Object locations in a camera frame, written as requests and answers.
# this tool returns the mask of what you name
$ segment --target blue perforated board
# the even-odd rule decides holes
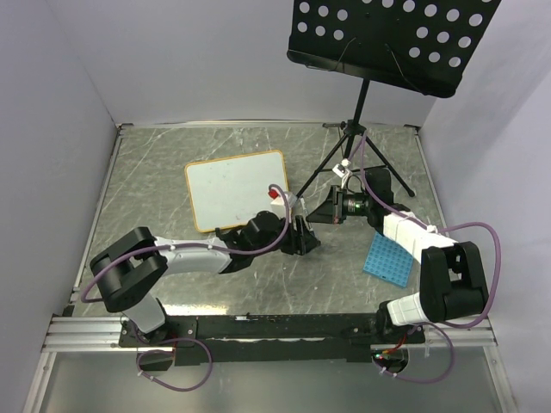
[[[397,286],[405,287],[412,271],[412,264],[413,256],[410,253],[392,239],[383,237],[377,232],[363,271]]]

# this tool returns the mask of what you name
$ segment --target marble table surface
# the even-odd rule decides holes
[[[397,202],[407,205],[424,222],[442,226],[415,130],[370,126],[369,134],[394,167],[412,186],[410,198],[393,180]],[[298,191],[338,140],[336,128],[321,125],[247,127],[126,127],[97,221],[87,262],[136,226],[149,226],[157,236],[204,239],[194,228],[184,167],[205,159],[278,149],[283,152],[291,190]],[[381,164],[366,149],[366,166]],[[341,159],[340,151],[331,160]],[[305,193],[312,211],[325,199],[332,173],[321,174]],[[366,219],[348,218],[343,225],[314,225],[322,245],[306,256],[280,252],[258,257],[234,274],[167,275],[152,289],[166,311],[174,315],[304,314],[373,312],[381,301],[418,290],[419,266],[414,262],[406,288],[362,271],[375,231]],[[84,270],[82,284],[91,278]],[[78,302],[74,317],[106,316],[103,304]]]

